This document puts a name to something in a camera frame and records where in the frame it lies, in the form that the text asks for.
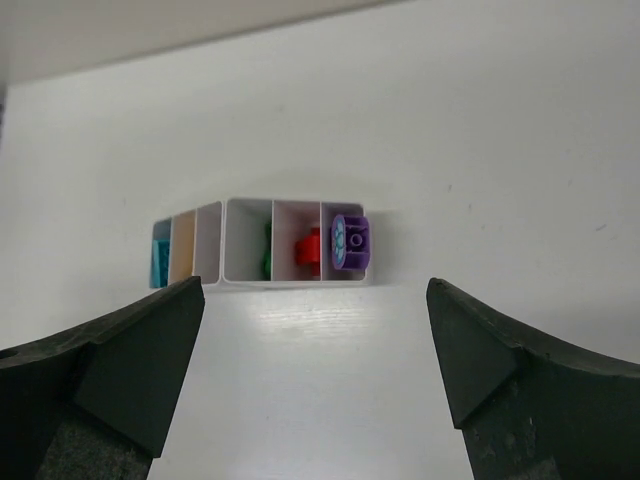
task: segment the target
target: white table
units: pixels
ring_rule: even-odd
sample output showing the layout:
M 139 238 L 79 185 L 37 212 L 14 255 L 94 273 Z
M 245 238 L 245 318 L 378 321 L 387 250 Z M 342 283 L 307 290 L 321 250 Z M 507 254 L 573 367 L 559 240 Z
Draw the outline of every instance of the white table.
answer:
M 167 214 L 361 201 L 376 286 L 207 297 L 151 478 L 470 478 L 429 277 L 640 362 L 639 19 L 413 2 L 13 87 L 0 348 L 144 296 Z

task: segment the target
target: purple block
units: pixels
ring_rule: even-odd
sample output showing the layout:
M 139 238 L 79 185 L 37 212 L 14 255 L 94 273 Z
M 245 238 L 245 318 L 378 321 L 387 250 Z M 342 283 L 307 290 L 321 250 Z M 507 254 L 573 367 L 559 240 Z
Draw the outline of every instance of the purple block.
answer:
M 331 225 L 331 260 L 336 270 L 366 270 L 371 260 L 367 217 L 337 215 Z

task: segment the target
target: red block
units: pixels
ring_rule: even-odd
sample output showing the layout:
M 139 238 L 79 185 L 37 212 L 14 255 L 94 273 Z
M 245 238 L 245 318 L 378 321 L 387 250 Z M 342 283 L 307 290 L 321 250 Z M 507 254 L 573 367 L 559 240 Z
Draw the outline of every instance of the red block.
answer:
M 296 265 L 311 265 L 311 274 L 320 276 L 320 229 L 312 228 L 311 235 L 296 242 Z

